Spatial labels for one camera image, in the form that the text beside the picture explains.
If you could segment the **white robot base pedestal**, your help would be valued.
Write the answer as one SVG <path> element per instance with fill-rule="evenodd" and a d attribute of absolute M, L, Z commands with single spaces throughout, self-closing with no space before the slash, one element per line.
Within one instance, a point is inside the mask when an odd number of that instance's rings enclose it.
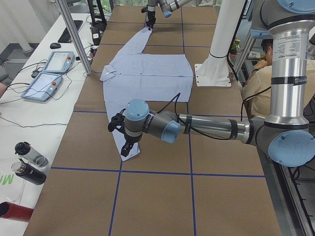
<path fill-rule="evenodd" d="M 245 0 L 222 1 L 209 56 L 202 64 L 194 65 L 198 87 L 231 86 L 227 55 L 245 6 Z"/>

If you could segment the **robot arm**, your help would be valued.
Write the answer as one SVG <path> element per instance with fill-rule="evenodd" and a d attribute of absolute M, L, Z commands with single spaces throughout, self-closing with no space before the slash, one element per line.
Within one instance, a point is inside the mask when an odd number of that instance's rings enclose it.
<path fill-rule="evenodd" d="M 168 18 L 172 15 L 172 12 L 179 9 L 183 5 L 190 2 L 190 0 L 172 0 L 168 3 L 166 0 L 148 0 L 146 7 L 141 9 L 142 13 L 147 13 L 146 27 L 151 30 L 156 23 L 156 7 L 159 5 L 163 16 Z"/>
<path fill-rule="evenodd" d="M 143 133 L 172 143 L 178 134 L 195 132 L 218 140 L 240 140 L 263 151 L 287 167 L 306 164 L 315 155 L 315 140 L 304 118 L 307 83 L 307 43 L 315 24 L 312 0 L 262 0 L 254 7 L 252 32 L 255 38 L 273 38 L 272 74 L 267 90 L 270 111 L 265 116 L 236 121 L 203 118 L 177 112 L 150 111 L 141 99 L 131 100 L 120 112 L 118 130 L 127 157 Z"/>

